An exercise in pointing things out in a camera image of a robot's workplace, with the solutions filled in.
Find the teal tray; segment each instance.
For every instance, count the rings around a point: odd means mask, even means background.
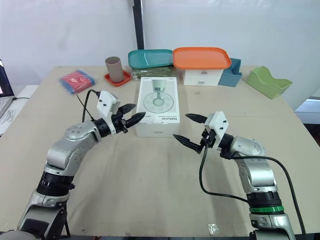
[[[273,99],[283,94],[290,87],[292,81],[274,78],[268,68],[260,66],[250,72],[246,83]]]
[[[129,66],[133,69],[146,69],[174,64],[172,50],[134,50],[128,54]]]

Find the beige tabletop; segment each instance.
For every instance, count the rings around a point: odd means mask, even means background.
[[[81,122],[77,97],[58,81],[79,68],[96,78],[95,90],[107,90],[123,104],[137,103],[138,81],[113,87],[103,79],[103,66],[56,67],[0,137],[0,231],[17,226],[41,178],[48,149],[69,126]],[[79,94],[82,100],[85,96],[86,91]],[[204,126],[185,114],[224,111],[227,133],[256,139],[267,156],[287,167],[307,233],[320,232],[320,148],[282,97],[271,100],[243,80],[236,87],[183,86],[179,81],[178,97],[179,134],[198,143]],[[95,116],[96,104],[93,94],[88,109]],[[108,136],[86,155],[74,178],[68,201],[71,233],[207,237],[208,225],[216,224],[214,236],[248,236],[253,228],[246,203],[210,196],[200,189],[200,157],[174,138],[138,138],[135,129]],[[270,165],[285,212],[298,234],[301,230],[286,177],[277,165]],[[209,191],[245,197],[236,163],[220,158],[217,151],[208,152],[203,178]]]

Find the robotic arm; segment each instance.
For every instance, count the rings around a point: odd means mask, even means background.
[[[220,149],[225,159],[243,156],[265,156],[264,147],[255,140],[233,137],[226,133],[229,125],[225,114],[217,111],[205,117],[198,114],[186,114],[188,118],[204,124],[200,145],[188,138],[173,135],[184,146],[201,153],[204,146]],[[278,194],[274,173],[265,159],[235,159],[243,190],[249,204],[251,225],[258,230],[250,233],[253,240],[295,240],[288,215]]]
[[[41,180],[33,191],[29,203],[19,221],[17,230],[0,235],[1,240],[56,240],[67,222],[69,190],[86,153],[102,138],[128,129],[138,123],[145,112],[125,120],[122,117],[136,105],[121,107],[119,99],[107,91],[98,93],[97,104],[100,119],[85,121],[68,128],[64,137],[47,153],[47,161]]]

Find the black pole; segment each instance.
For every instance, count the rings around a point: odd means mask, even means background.
[[[133,9],[136,45],[139,50],[145,49],[141,0],[134,0],[134,6],[132,7],[132,9]]]

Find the red coaster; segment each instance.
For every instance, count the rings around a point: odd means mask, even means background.
[[[115,86],[115,87],[120,87],[121,85],[129,82],[131,80],[131,74],[125,70],[123,71],[123,76],[124,76],[124,80],[121,82],[114,82],[111,80],[109,73],[107,73],[106,75],[104,75],[104,78],[107,82],[109,82],[111,85]]]

